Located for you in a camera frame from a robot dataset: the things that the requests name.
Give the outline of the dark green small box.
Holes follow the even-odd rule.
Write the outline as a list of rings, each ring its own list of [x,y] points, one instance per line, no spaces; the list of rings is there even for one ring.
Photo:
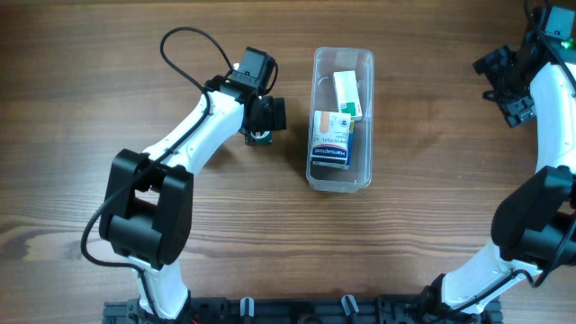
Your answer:
[[[262,132],[244,131],[245,144],[249,146],[269,145],[273,142],[273,133],[269,130]]]

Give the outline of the white Hansaplast plaster box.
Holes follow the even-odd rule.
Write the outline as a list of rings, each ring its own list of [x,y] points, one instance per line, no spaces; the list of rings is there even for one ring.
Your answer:
[[[351,120],[347,113],[314,112],[310,150],[313,165],[347,169],[347,140]]]

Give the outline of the white green medicine box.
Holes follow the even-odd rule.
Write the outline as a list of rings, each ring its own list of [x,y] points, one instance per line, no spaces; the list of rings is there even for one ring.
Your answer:
[[[363,118],[360,104],[356,72],[354,70],[338,71],[333,74],[333,84],[337,99],[337,108],[341,113],[347,113],[354,121]]]

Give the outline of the blue medicine box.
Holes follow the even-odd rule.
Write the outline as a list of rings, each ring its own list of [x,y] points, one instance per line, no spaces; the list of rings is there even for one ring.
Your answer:
[[[347,159],[346,159],[346,169],[348,169],[351,165],[352,155],[353,155],[353,143],[354,143],[354,129],[355,129],[355,121],[350,121],[349,133],[348,133],[348,140],[347,140]]]

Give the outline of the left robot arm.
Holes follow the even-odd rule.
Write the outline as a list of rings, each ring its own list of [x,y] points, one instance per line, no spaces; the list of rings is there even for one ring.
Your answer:
[[[239,132],[283,131],[282,97],[257,81],[216,76],[193,111],[158,143],[138,153],[119,152],[103,204],[90,220],[101,239],[137,278],[140,296],[126,306],[135,323],[178,323],[188,315],[191,294],[179,256],[192,227],[194,179],[216,150]]]

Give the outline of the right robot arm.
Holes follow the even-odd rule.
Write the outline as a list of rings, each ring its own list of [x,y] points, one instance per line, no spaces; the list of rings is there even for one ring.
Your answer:
[[[503,46],[473,67],[491,88],[509,127],[537,123],[534,175],[494,213],[490,241],[462,267],[424,288],[410,310],[421,323],[488,323],[488,307],[522,281],[539,288],[560,266],[575,264],[575,12],[550,1],[523,4],[520,47]]]

